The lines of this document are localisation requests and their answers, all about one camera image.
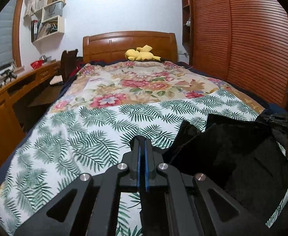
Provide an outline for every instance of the metal screw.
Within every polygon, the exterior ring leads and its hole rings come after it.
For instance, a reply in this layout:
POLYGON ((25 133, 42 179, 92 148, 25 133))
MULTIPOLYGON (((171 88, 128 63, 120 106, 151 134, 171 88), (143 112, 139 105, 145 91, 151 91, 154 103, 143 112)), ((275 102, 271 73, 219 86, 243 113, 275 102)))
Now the metal screw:
POLYGON ((168 168, 168 164, 167 163, 160 163, 158 165, 158 168, 160 168, 161 170, 166 170, 168 168))
POLYGON ((120 170, 124 170, 124 169, 126 169, 127 167, 128 167, 128 165, 125 164, 125 163, 119 163, 119 164, 118 164, 118 169, 120 169, 120 170))
POLYGON ((87 173, 81 174, 79 179, 82 181, 87 181, 90 178, 90 175, 87 173))
POLYGON ((195 174, 194 177, 198 181, 204 181, 206 179, 206 175, 204 175, 203 173, 197 173, 197 174, 195 174))

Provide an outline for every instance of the window blind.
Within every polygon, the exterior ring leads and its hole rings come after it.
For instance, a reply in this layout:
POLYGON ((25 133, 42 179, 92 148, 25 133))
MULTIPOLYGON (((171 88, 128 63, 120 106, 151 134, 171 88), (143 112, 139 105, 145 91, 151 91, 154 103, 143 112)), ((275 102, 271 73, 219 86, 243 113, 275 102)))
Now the window blind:
POLYGON ((13 62, 12 27, 17 0, 10 0, 0 12, 0 67, 13 62))

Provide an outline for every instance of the wooden window frame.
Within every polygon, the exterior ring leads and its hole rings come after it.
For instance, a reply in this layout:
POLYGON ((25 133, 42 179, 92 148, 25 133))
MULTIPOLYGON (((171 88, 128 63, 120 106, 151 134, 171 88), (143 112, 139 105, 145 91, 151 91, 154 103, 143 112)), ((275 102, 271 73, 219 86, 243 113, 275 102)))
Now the wooden window frame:
POLYGON ((20 67, 20 70, 23 71, 22 62, 21 62, 21 52, 19 48, 19 26, 21 20, 21 11, 24 0, 17 0, 15 5, 14 17, 13 17, 13 26, 12 26, 12 53, 13 59, 16 62, 17 68, 20 67))

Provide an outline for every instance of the wooden headboard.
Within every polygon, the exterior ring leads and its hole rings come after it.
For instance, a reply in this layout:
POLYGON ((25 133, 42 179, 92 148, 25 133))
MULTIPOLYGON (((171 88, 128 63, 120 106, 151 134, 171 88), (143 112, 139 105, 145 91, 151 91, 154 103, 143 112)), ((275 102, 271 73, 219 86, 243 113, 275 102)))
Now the wooden headboard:
POLYGON ((111 62, 125 59, 128 49, 136 49, 149 45, 155 56, 176 63, 178 61, 177 42, 174 33, 152 31, 123 31, 83 38, 83 60, 88 63, 92 60, 111 62))

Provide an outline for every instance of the desk cabinet door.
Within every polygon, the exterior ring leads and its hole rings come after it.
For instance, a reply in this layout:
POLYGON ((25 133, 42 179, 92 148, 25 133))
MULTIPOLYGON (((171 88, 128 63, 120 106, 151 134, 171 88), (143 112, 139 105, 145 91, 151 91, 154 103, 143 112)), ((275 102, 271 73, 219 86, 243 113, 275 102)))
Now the desk cabinet door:
POLYGON ((13 111, 6 92, 0 95, 0 162, 3 163, 14 151, 25 134, 13 111))

